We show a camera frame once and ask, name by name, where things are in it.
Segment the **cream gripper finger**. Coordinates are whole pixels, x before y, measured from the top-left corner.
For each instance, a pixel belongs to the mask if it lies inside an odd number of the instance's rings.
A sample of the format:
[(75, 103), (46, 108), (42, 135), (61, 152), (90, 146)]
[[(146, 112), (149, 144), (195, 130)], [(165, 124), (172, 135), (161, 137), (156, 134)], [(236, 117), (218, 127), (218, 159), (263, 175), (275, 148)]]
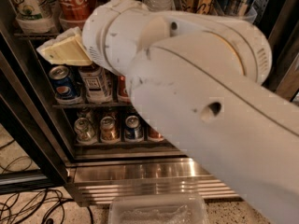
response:
[(50, 64), (89, 66), (93, 63), (82, 44), (82, 32), (78, 27), (64, 31), (36, 51)]

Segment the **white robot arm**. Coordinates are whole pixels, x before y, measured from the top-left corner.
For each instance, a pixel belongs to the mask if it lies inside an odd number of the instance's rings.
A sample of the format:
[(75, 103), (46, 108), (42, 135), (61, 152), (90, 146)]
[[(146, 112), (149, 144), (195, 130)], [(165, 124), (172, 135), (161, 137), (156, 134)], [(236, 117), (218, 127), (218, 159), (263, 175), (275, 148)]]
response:
[(299, 110), (263, 86), (272, 54), (251, 23), (114, 0), (38, 51), (124, 76), (149, 126), (275, 224), (299, 224)]

